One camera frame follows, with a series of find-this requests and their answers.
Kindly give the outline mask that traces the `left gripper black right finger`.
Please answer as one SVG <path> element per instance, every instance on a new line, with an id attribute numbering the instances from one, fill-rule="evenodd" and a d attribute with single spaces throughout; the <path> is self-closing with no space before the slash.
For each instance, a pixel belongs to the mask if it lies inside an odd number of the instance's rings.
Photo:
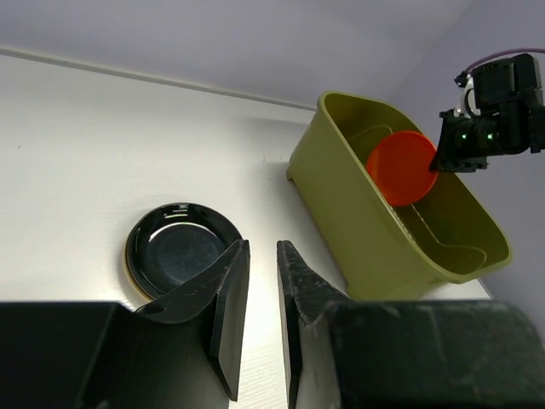
<path id="1" fill-rule="evenodd" d="M 277 243 L 277 267 L 288 407 L 352 408 L 348 298 L 288 240 Z"/>

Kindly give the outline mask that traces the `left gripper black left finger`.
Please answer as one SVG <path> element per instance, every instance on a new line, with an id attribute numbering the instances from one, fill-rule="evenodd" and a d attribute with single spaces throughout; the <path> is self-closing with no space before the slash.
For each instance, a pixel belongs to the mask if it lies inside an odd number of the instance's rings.
<path id="1" fill-rule="evenodd" d="M 250 244 L 238 239 L 203 272 L 137 309 L 172 332 L 152 350 L 152 377 L 174 400 L 237 400 L 249 278 Z"/>

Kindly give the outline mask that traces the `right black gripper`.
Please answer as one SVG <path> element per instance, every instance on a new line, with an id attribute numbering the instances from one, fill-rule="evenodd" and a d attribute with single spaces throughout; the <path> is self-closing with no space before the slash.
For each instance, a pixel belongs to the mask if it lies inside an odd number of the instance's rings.
<path id="1" fill-rule="evenodd" d="M 477 118 L 441 112 L 442 127 L 431 170 L 485 170 L 489 157 L 541 151 L 541 70 L 530 53 L 495 53 L 462 72 L 473 77 Z"/>

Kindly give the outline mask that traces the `black teal plate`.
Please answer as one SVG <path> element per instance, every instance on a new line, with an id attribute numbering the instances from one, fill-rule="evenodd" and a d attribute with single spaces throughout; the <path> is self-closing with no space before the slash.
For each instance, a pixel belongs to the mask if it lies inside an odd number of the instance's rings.
<path id="1" fill-rule="evenodd" d="M 241 238 L 235 225 L 210 207 L 164 204 L 130 231 L 124 247 L 126 271 L 140 293 L 156 300 L 210 267 Z"/>

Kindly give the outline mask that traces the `orange red plate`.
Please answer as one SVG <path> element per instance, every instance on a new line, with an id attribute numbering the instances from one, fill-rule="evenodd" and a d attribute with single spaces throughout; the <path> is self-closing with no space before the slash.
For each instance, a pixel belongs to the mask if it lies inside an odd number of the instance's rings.
<path id="1" fill-rule="evenodd" d="M 413 205 L 431 191 L 438 179 L 438 171 L 430 170 L 436 152 L 425 135 L 398 131 L 373 147 L 365 168 L 392 207 Z"/>

